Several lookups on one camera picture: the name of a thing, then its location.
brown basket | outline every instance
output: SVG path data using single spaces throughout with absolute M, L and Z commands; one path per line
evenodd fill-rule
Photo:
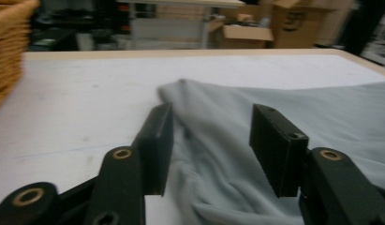
M 0 103 L 22 75 L 29 17 L 38 0 L 0 0 Z

ups logo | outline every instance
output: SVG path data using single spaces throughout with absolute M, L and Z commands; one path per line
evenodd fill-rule
M 289 12 L 283 23 L 283 30 L 287 32 L 293 32 L 303 26 L 306 19 L 306 13 L 304 12 Z

